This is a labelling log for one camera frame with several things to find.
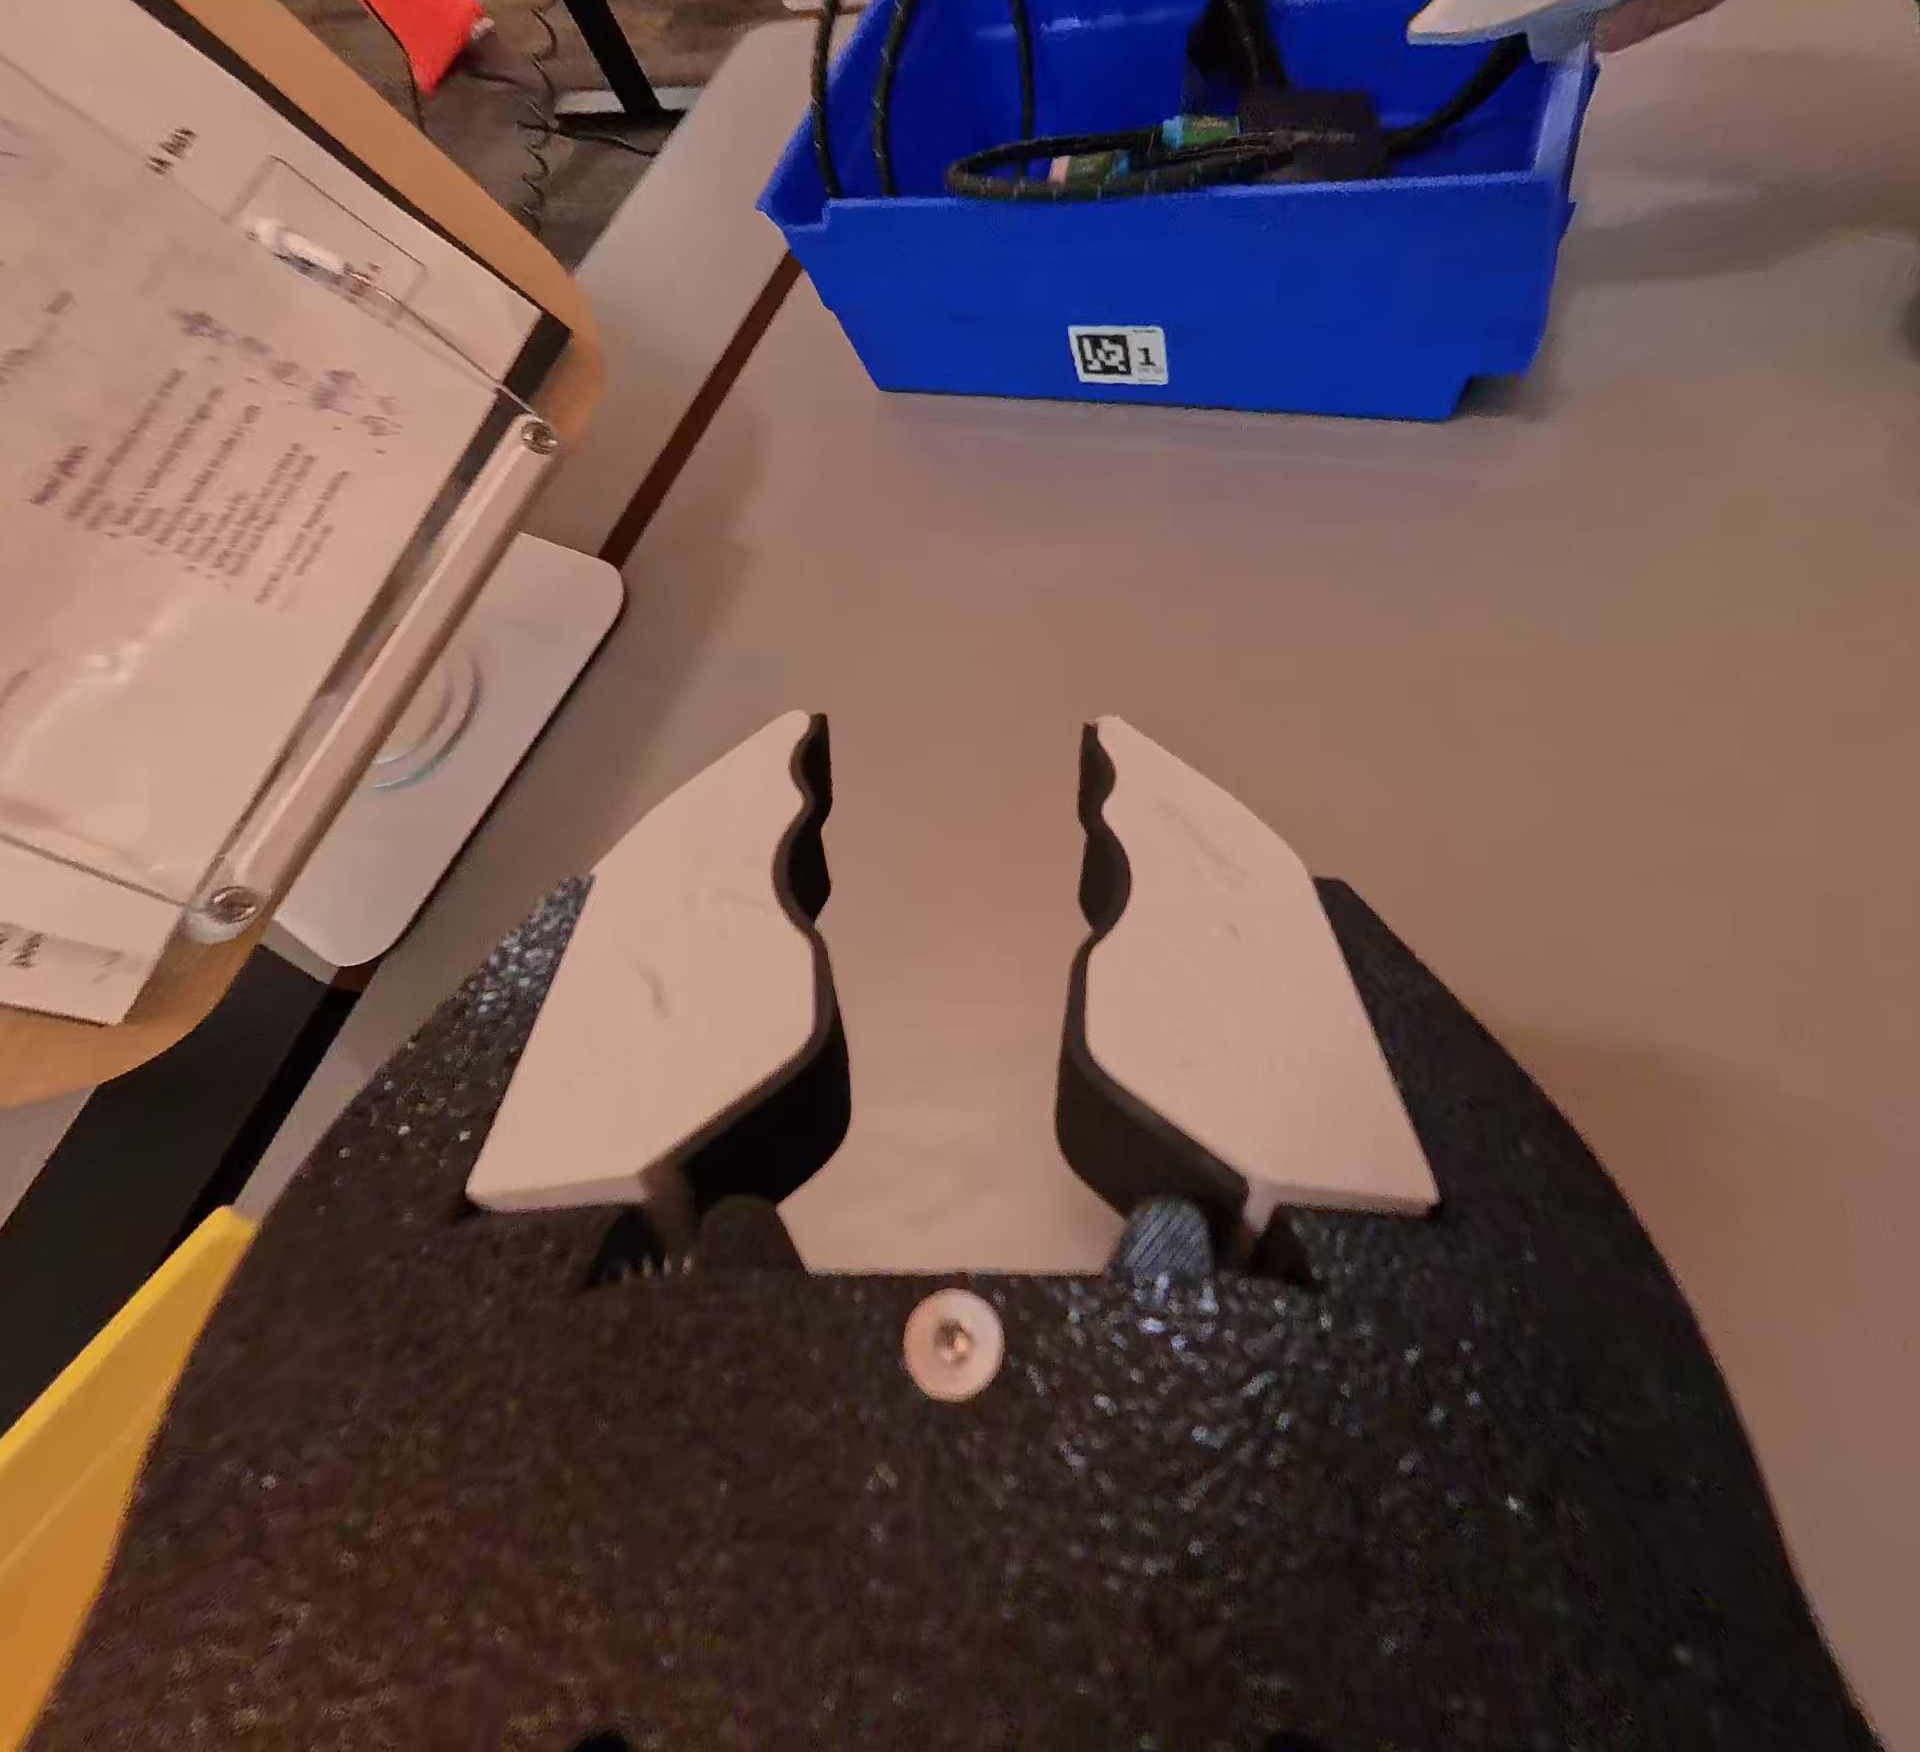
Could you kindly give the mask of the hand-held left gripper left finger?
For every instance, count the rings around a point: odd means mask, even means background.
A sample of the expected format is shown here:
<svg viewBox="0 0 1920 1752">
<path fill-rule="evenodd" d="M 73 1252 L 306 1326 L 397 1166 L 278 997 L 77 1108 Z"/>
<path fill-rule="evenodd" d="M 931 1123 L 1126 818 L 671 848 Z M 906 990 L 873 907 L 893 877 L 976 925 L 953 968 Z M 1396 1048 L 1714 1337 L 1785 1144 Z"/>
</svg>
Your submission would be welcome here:
<svg viewBox="0 0 1920 1752">
<path fill-rule="evenodd" d="M 847 1138 L 821 918 L 829 720 L 787 711 L 654 804 L 583 908 L 466 1194 L 484 1212 L 779 1205 Z"/>
</svg>

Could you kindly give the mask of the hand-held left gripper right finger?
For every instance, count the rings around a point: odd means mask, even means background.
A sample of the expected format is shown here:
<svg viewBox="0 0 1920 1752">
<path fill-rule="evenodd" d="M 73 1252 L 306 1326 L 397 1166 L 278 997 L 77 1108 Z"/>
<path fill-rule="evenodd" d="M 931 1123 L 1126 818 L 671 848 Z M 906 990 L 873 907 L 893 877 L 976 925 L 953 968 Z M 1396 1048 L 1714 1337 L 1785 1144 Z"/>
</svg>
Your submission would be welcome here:
<svg viewBox="0 0 1920 1752">
<path fill-rule="evenodd" d="M 1291 1212 L 1440 1200 L 1317 880 L 1122 716 L 1079 743 L 1077 902 L 1054 1129 L 1116 1216 L 1184 1200 L 1218 1252 Z"/>
</svg>

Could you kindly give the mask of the square adapter hub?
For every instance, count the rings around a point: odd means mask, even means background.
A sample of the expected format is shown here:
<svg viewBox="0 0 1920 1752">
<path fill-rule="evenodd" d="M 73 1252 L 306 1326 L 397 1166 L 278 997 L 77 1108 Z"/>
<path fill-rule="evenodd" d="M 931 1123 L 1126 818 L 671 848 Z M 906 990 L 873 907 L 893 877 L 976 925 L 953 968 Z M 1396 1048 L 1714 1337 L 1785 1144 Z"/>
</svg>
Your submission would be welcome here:
<svg viewBox="0 0 1920 1752">
<path fill-rule="evenodd" d="M 1347 182 L 1391 176 L 1379 110 L 1363 91 L 1255 84 L 1240 94 L 1237 134 L 1274 140 L 1288 157 L 1253 182 Z"/>
</svg>

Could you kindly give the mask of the blue plastic bin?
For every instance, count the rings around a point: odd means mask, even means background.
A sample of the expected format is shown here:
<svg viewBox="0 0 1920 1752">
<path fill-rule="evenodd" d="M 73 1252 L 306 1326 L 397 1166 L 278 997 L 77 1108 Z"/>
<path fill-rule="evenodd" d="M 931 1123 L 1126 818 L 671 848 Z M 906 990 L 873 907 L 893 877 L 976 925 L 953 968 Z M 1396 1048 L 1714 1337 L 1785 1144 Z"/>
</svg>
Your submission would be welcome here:
<svg viewBox="0 0 1920 1752">
<path fill-rule="evenodd" d="M 1590 60 L 1428 0 L 829 0 L 761 209 L 873 384 L 1447 419 L 1527 372 Z M 1253 182 L 1255 84 L 1367 93 L 1391 176 Z"/>
</svg>

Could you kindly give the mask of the yellow plastic bin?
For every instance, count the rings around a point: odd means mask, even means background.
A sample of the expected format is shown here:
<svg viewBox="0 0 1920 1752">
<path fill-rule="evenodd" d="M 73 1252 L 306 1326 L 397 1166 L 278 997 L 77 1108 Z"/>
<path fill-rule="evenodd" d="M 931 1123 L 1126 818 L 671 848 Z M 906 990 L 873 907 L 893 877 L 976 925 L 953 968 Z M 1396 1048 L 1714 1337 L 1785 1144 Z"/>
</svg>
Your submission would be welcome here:
<svg viewBox="0 0 1920 1752">
<path fill-rule="evenodd" d="M 157 1428 L 256 1225 L 217 1210 L 2 1439 L 2 1745 L 24 1748 L 106 1581 Z"/>
</svg>

